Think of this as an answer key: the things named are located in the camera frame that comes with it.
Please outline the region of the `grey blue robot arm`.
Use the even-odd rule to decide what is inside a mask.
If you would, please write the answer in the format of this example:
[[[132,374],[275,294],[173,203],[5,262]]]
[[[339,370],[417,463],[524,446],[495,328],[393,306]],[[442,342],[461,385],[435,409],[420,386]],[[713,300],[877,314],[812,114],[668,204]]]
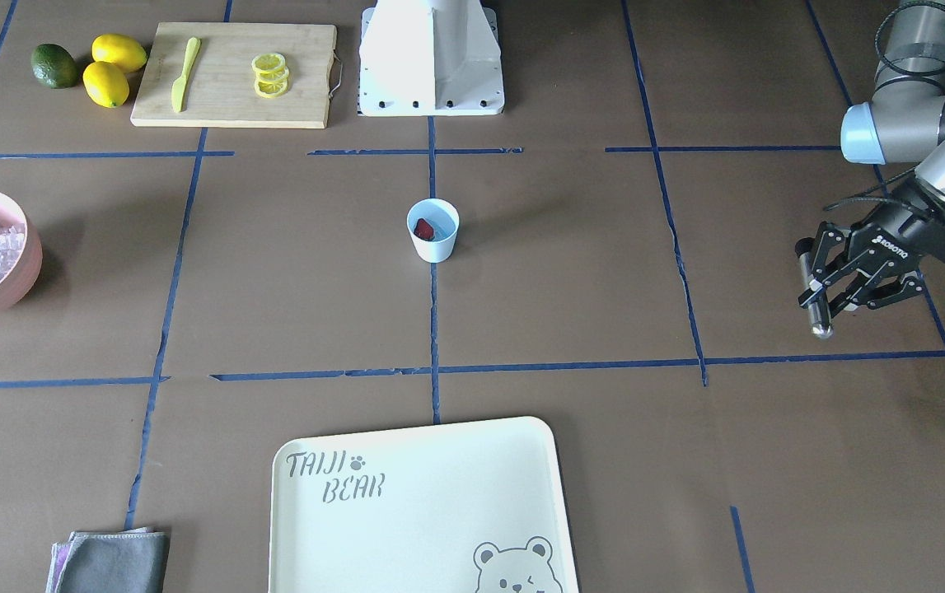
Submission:
[[[841,312],[923,293],[924,258],[945,265],[945,1],[902,1],[884,18],[874,48],[875,90],[846,111],[842,154],[853,164],[909,169],[839,200],[871,203],[860,221],[823,222],[796,244],[799,305],[822,339]]]

